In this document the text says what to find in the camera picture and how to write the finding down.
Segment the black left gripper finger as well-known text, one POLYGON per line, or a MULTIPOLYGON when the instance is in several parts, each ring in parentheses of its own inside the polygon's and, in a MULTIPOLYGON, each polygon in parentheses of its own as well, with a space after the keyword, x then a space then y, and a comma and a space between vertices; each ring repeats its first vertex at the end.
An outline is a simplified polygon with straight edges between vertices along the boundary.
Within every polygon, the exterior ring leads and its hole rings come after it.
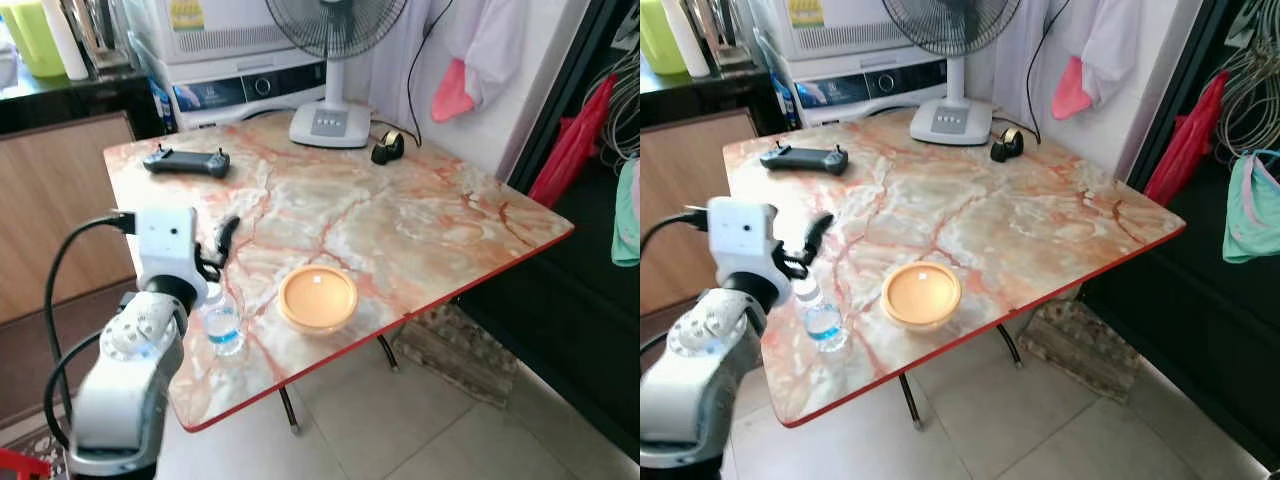
POLYGON ((238 215, 230 215, 218 228, 216 242, 215 242, 215 250, 218 257, 215 268, 219 270, 224 269, 224 266, 230 260, 230 251, 234 244, 233 242, 234 234, 238 230, 239 225, 241 225, 241 218, 238 215))
POLYGON ((823 212, 817 216, 803 238, 803 248, 800 250, 800 264, 804 266, 810 266, 820 252, 822 241, 826 232, 833 225, 835 215, 832 212, 823 212))

